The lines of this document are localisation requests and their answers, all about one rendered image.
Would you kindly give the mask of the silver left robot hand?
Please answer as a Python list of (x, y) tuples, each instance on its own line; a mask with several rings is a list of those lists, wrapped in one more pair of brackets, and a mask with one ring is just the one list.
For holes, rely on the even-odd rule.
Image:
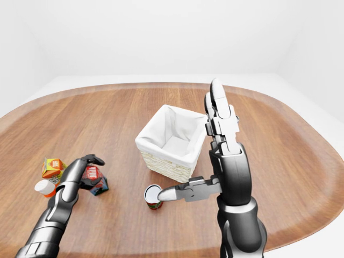
[(75, 182), (81, 186), (81, 189), (91, 190), (97, 183), (100, 182), (101, 179), (91, 180), (87, 178), (84, 181), (81, 180), (82, 175), (89, 163), (100, 166), (105, 165), (105, 162), (98, 158), (95, 154), (88, 154), (80, 159), (76, 159), (65, 169), (61, 177), (60, 185), (56, 190), (62, 188), (62, 184), (64, 182)]

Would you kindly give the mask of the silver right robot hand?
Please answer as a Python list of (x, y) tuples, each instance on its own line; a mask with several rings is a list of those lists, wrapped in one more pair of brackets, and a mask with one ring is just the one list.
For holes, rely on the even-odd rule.
[(236, 140), (239, 126), (234, 107), (228, 104), (224, 87), (217, 78), (210, 84), (204, 105), (208, 116), (206, 131), (213, 139), (209, 156), (214, 174), (208, 180), (194, 177), (186, 183), (166, 188), (157, 198), (193, 202), (220, 194), (227, 205), (247, 204), (252, 190), (248, 159), (243, 145)]

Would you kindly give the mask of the red and blue milk carton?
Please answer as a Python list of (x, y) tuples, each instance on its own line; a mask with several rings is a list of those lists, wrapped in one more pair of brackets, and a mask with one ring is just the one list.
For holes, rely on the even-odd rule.
[(86, 167), (81, 178), (80, 188), (89, 190), (95, 196), (109, 189), (107, 178), (96, 166)]

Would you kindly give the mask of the wicker basket with white liner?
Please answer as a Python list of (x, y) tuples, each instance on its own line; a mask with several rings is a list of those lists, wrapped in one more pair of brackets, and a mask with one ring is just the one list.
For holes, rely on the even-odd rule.
[(147, 167), (187, 182), (202, 149), (206, 122), (204, 114), (163, 105), (135, 139)]

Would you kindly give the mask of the orange juice carton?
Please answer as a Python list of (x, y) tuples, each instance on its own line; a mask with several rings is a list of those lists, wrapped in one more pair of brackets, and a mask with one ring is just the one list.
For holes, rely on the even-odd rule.
[(42, 164), (41, 177), (43, 179), (49, 180), (55, 186), (58, 186), (66, 167), (67, 165), (64, 164), (60, 159), (45, 158), (44, 163)]

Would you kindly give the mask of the orange bottle with white cap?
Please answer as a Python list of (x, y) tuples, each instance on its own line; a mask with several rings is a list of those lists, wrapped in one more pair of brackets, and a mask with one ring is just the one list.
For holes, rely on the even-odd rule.
[(56, 194), (56, 186), (49, 180), (41, 180), (35, 186), (34, 190), (44, 195), (45, 197), (52, 197)]

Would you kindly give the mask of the red tin can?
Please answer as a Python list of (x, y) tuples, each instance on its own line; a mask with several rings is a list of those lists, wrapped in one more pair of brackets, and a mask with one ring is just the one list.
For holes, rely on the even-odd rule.
[(144, 198), (150, 209), (157, 210), (162, 206), (163, 201), (160, 201), (157, 198), (161, 190), (162, 188), (157, 184), (149, 185), (146, 188)]

